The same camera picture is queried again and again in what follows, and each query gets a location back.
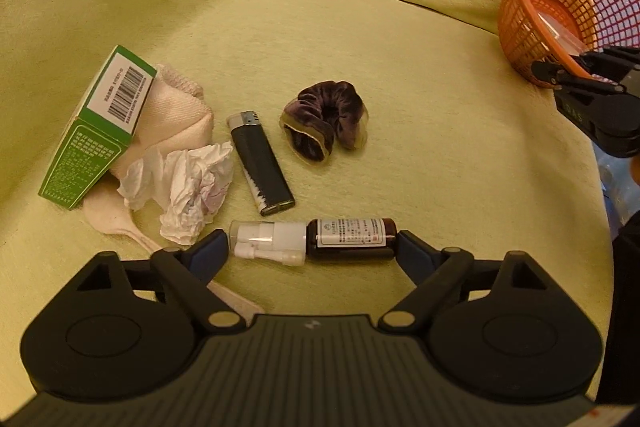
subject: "black lighter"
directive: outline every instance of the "black lighter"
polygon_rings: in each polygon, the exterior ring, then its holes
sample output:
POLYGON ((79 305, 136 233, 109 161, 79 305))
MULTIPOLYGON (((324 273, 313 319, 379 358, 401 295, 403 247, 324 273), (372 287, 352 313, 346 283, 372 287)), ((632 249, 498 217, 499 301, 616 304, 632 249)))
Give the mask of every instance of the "black lighter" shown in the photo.
POLYGON ((244 175, 261 216, 295 206, 278 160, 254 111, 243 111, 226 119, 244 175))

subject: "green box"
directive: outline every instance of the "green box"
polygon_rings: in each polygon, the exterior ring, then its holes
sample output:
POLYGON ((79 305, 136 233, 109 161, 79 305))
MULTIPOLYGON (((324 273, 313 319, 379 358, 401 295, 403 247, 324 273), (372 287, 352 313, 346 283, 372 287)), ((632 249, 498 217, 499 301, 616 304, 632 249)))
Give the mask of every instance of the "green box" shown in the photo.
POLYGON ((127 150, 156 70, 116 46, 66 124, 38 194, 74 208, 127 150))

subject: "velvet scrunchie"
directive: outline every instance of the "velvet scrunchie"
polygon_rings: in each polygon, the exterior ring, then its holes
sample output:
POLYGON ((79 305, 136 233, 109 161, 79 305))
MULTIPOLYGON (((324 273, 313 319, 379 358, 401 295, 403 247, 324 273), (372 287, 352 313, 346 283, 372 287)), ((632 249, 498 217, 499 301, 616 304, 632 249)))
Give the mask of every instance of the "velvet scrunchie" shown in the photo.
POLYGON ((348 150, 363 147, 367 120, 367 109, 355 87, 328 80, 300 91, 284 108, 280 126, 299 155, 322 163, 331 154, 335 139, 348 150))

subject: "white tissue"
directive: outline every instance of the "white tissue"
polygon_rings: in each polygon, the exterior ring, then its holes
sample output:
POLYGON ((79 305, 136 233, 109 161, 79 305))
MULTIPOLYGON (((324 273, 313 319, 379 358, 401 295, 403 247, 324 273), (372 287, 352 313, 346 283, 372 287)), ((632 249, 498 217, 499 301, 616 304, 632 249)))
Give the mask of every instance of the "white tissue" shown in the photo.
POLYGON ((118 192, 131 210, 153 199, 164 210, 160 235, 179 245, 193 245, 225 201, 233 176, 231 142, 173 151, 162 158, 150 149, 134 161, 118 192))

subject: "nasal spray bottle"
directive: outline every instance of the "nasal spray bottle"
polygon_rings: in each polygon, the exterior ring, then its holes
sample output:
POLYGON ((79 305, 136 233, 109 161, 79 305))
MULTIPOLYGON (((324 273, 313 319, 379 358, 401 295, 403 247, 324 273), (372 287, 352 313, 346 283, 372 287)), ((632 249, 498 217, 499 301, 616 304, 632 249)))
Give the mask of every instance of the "nasal spray bottle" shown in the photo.
POLYGON ((234 221, 229 249, 245 259, 271 259, 302 266, 325 262, 392 259, 396 224, 391 219, 314 219, 310 223, 234 221))

